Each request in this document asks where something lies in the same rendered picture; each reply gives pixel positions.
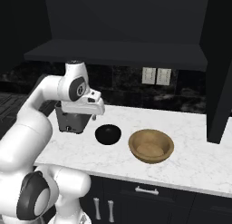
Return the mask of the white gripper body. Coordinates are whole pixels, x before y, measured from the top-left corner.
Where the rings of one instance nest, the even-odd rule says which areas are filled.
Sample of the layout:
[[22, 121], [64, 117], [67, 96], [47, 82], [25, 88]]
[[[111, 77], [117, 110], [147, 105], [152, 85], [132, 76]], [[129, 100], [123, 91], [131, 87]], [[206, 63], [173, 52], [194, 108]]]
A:
[[105, 112], [102, 98], [98, 101], [88, 98], [86, 102], [62, 102], [62, 110], [67, 113], [103, 115]]

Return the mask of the small black bowl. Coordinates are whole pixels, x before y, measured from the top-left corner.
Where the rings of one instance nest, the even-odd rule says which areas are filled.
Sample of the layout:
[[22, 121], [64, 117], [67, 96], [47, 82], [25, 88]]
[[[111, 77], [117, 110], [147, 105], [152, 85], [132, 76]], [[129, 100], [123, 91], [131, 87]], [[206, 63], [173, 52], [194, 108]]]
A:
[[95, 138], [103, 145], [112, 145], [121, 138], [121, 129], [113, 124], [104, 124], [96, 129]]

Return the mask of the large wooden bowl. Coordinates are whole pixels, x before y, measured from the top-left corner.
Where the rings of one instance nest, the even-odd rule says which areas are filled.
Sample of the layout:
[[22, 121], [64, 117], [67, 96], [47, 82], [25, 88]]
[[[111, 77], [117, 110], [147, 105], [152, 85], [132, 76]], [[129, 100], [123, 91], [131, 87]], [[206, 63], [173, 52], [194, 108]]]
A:
[[165, 161], [174, 151], [173, 140], [166, 133], [152, 129], [134, 132], [128, 145], [138, 160], [149, 164]]

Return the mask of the black cabinet door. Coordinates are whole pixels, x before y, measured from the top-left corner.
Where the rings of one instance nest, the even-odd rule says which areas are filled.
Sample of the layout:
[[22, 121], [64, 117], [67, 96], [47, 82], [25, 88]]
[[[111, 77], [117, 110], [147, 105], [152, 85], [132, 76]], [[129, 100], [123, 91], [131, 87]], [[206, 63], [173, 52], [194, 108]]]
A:
[[208, 60], [207, 141], [220, 144], [232, 110], [232, 0], [208, 0], [200, 47]]

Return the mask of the grey toaster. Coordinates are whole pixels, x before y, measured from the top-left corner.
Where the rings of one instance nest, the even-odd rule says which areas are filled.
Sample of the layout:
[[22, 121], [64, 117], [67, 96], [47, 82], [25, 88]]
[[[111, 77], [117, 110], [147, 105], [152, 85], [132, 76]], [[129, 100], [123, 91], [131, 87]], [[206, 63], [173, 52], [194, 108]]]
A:
[[58, 121], [59, 131], [61, 132], [81, 134], [91, 119], [90, 114], [63, 112], [61, 102], [57, 102], [54, 105], [54, 108]]

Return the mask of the black hob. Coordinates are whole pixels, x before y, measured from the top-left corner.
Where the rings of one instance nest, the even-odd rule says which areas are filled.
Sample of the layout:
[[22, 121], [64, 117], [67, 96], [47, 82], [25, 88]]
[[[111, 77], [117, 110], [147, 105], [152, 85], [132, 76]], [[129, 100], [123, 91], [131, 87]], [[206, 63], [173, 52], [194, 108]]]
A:
[[24, 94], [0, 93], [0, 140], [15, 123], [26, 98]]

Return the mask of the dark base cupboard door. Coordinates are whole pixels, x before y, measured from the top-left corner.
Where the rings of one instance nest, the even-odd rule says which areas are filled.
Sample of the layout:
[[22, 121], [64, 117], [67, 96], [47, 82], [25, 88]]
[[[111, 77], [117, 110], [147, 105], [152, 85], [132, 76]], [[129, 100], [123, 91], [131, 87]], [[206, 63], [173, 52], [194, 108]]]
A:
[[[81, 203], [82, 209], [90, 217], [92, 224], [104, 224], [102, 178], [91, 175], [91, 180], [92, 180], [91, 188], [84, 197], [80, 198], [80, 203]], [[101, 220], [97, 220], [95, 218], [95, 206], [94, 206], [93, 198], [99, 198], [100, 200]]]
[[[121, 185], [118, 180], [103, 179], [104, 222], [105, 224], [121, 224]], [[113, 200], [114, 223], [109, 222], [108, 200]]]

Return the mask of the dark drawer front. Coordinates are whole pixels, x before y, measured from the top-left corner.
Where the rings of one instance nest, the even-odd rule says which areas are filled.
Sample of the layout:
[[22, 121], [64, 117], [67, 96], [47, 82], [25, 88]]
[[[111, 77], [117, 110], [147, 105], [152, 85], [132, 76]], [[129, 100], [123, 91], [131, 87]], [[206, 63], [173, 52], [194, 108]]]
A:
[[232, 199], [198, 193], [193, 204], [197, 224], [232, 224]]
[[[155, 190], [159, 191], [159, 195], [155, 196], [148, 193], [136, 192], [135, 188], [140, 186], [145, 190]], [[167, 202], [169, 204], [189, 207], [195, 198], [195, 193], [185, 190], [176, 190], [171, 188], [165, 188], [156, 185], [148, 185], [130, 181], [121, 182], [121, 193], [123, 195], [131, 195], [138, 198], [146, 198], [150, 200], [158, 200], [162, 202]]]

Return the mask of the black open wall cabinet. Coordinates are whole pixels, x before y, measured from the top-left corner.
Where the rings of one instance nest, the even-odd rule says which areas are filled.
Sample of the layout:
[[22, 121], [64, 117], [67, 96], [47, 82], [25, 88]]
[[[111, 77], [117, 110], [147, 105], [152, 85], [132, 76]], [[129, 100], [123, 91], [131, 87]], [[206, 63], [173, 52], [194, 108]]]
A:
[[52, 39], [28, 60], [204, 71], [208, 0], [45, 0]]

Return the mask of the white wall socket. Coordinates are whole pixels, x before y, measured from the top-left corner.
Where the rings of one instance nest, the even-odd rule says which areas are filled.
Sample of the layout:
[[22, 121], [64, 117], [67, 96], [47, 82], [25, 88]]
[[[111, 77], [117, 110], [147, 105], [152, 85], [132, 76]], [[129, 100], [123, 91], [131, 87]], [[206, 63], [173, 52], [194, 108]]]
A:
[[142, 83], [143, 84], [154, 84], [156, 77], [156, 69], [143, 67], [142, 68]]
[[159, 68], [157, 72], [157, 85], [169, 85], [171, 76], [170, 69]]

